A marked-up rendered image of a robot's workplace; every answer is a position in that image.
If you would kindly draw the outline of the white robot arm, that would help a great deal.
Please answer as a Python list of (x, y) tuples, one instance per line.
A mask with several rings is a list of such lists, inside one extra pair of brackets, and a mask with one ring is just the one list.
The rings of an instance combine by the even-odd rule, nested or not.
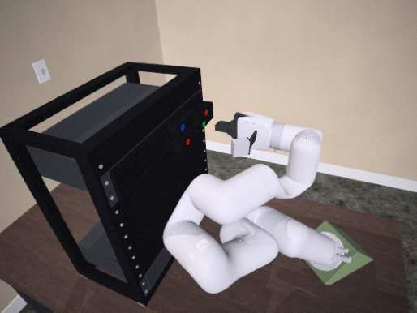
[[(225, 181), (201, 174), (190, 183), (166, 224), (163, 242), (204, 291), (223, 291), (270, 263), (278, 252), (305, 259), (324, 271), (342, 261), (351, 262), (344, 255), (348, 249), (336, 235), (319, 233), (274, 208), (261, 206), (275, 196), (294, 198), (312, 185), (322, 139), (321, 130), (275, 122), (270, 148), (290, 150), (283, 176), (278, 178), (267, 165), (256, 164)], [(204, 215), (222, 225), (221, 245), (199, 227)]]

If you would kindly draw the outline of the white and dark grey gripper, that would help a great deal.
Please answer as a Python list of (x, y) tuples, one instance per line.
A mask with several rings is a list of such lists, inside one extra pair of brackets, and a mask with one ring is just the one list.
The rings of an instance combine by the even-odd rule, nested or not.
[[(245, 114), (248, 114), (248, 116)], [(251, 149), (269, 150), (274, 123), (274, 119), (261, 114), (236, 112), (232, 121), (218, 121), (215, 125), (215, 131), (225, 132), (233, 139), (246, 137), (250, 139), (253, 132), (257, 131), (256, 141)]]

